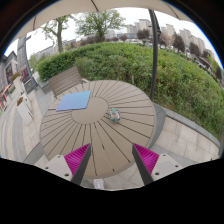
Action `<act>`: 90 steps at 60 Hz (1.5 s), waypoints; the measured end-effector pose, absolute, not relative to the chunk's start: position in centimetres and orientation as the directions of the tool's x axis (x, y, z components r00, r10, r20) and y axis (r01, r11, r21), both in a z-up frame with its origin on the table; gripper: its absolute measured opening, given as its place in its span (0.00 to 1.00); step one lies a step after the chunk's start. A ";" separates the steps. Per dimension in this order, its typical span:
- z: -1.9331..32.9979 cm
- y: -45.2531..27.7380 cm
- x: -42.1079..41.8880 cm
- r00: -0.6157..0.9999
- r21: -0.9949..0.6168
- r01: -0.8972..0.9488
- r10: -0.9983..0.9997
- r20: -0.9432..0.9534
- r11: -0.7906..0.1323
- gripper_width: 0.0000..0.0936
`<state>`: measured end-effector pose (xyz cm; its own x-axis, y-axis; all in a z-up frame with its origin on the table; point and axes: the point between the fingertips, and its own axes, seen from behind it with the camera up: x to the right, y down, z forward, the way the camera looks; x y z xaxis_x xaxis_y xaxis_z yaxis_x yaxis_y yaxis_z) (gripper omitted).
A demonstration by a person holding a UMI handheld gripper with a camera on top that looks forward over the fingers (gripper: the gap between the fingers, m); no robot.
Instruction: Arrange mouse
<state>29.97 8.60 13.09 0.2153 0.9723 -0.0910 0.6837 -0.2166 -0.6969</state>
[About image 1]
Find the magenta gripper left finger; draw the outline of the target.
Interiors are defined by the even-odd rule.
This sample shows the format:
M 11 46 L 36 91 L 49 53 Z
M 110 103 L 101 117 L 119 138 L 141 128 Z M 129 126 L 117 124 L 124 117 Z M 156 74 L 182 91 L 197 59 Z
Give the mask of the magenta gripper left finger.
M 43 169 L 79 185 L 83 179 L 90 155 L 91 144 L 86 144 L 66 156 L 56 155 L 43 166 Z

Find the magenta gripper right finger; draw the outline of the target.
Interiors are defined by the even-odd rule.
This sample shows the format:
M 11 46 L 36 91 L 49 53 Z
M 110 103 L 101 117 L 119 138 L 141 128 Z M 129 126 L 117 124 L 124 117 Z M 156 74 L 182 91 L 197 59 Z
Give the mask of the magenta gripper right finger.
M 168 154 L 157 154 L 136 143 L 132 145 L 132 154 L 145 185 L 182 169 Z

